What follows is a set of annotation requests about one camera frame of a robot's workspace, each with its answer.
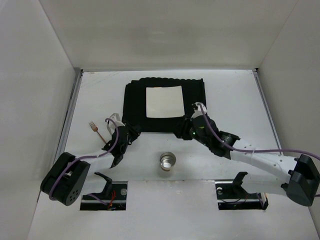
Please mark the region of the black cloth placemat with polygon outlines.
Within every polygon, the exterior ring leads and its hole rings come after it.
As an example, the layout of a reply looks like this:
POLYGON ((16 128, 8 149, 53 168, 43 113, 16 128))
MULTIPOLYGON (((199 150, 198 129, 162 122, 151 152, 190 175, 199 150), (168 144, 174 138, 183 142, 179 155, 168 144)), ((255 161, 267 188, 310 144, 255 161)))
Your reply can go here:
POLYGON ((203 79, 178 79, 144 77, 132 80, 125 86, 122 121, 139 126, 144 133, 173 133, 184 119, 180 117, 148 118, 146 113, 146 88, 182 87, 184 115, 194 113, 192 104, 206 104, 205 83, 203 79))

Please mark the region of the metal cup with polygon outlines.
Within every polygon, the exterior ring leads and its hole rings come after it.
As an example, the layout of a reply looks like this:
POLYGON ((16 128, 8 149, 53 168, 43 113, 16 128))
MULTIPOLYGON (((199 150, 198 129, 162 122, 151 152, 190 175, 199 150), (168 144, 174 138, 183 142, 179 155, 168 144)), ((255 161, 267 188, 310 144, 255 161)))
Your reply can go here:
POLYGON ((172 152, 164 152, 159 157, 160 168, 169 172, 176 164, 176 156, 172 152))

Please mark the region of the square white plate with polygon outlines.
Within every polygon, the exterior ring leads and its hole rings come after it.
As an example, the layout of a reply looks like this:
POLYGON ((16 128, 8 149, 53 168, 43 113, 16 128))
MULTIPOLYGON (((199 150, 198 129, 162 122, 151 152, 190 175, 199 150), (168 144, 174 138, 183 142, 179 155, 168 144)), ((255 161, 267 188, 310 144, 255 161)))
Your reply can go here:
POLYGON ((147 118, 178 118, 184 115, 182 86, 146 88, 147 118))

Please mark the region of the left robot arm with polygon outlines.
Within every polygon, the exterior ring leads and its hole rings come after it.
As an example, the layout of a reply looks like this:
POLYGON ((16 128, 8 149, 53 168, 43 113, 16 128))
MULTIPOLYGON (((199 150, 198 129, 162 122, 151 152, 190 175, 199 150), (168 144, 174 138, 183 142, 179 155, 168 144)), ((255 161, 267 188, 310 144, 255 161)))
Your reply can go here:
POLYGON ((50 200, 70 206, 80 195, 95 199, 108 196, 112 180, 102 171, 115 168, 123 160, 128 146, 140 136, 141 127, 112 117, 105 122, 111 140, 101 150, 83 156, 64 152, 58 157, 40 185, 50 200))

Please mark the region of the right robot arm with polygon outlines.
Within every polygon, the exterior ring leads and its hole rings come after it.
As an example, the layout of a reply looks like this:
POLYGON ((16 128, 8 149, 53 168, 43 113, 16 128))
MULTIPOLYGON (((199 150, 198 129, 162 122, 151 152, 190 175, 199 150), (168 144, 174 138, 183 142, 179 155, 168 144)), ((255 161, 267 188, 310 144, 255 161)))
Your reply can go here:
POLYGON ((283 195, 299 205, 312 206, 320 173, 307 154, 292 157, 282 155, 280 150, 261 152, 239 136, 219 130, 207 115, 184 118, 173 133, 178 139, 198 141, 218 157, 246 163, 272 175, 257 177, 240 172, 237 184, 247 192, 283 195))

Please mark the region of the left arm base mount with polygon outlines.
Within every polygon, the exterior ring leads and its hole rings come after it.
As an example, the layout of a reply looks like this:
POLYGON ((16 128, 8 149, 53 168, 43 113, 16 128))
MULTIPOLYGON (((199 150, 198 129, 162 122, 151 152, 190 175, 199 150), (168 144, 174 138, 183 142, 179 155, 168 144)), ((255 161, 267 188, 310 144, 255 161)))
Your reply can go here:
POLYGON ((89 192, 80 201, 80 211, 125 211, 127 207, 128 182, 113 181, 96 172, 95 177, 103 179, 101 191, 89 192))

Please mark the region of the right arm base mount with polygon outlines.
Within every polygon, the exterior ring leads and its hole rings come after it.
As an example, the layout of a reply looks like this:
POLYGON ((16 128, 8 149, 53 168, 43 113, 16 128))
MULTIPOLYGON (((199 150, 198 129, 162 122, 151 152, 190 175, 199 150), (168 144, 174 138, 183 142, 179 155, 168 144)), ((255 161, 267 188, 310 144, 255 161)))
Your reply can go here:
POLYGON ((269 206, 267 195, 262 192, 248 193, 243 187, 247 172, 239 172, 234 179, 215 181, 219 210, 262 210, 269 206))

